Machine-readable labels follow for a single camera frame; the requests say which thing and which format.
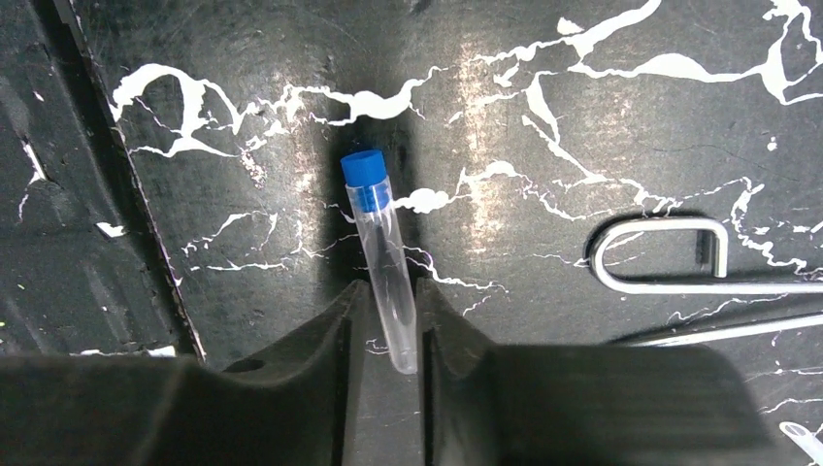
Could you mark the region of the blue capped tube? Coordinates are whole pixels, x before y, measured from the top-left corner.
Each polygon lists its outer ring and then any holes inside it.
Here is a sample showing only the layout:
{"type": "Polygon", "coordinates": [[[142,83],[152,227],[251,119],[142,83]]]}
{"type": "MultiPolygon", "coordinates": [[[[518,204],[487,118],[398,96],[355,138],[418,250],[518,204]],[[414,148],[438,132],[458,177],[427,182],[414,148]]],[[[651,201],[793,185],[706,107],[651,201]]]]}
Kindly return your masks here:
{"type": "Polygon", "coordinates": [[[390,360],[399,373],[412,375],[418,370],[417,312],[383,152],[355,152],[341,166],[390,360]]]}

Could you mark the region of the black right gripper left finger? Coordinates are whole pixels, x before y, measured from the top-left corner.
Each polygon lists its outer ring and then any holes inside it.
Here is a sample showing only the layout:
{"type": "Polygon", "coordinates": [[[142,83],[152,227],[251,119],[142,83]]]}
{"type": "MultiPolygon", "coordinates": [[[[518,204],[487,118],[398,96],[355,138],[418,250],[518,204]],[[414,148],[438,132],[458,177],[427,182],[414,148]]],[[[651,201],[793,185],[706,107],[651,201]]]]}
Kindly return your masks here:
{"type": "Polygon", "coordinates": [[[346,465],[364,284],[221,372],[191,357],[6,356],[5,465],[346,465]]]}

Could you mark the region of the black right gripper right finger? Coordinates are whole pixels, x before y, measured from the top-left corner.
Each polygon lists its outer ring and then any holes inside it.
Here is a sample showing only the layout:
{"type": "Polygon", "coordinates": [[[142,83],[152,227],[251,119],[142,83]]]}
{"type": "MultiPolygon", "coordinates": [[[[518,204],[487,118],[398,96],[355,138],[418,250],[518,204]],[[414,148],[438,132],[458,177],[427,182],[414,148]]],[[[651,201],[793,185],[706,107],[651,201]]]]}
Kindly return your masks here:
{"type": "Polygon", "coordinates": [[[507,345],[416,284],[427,465],[775,465],[741,375],[705,347],[507,345]]]}

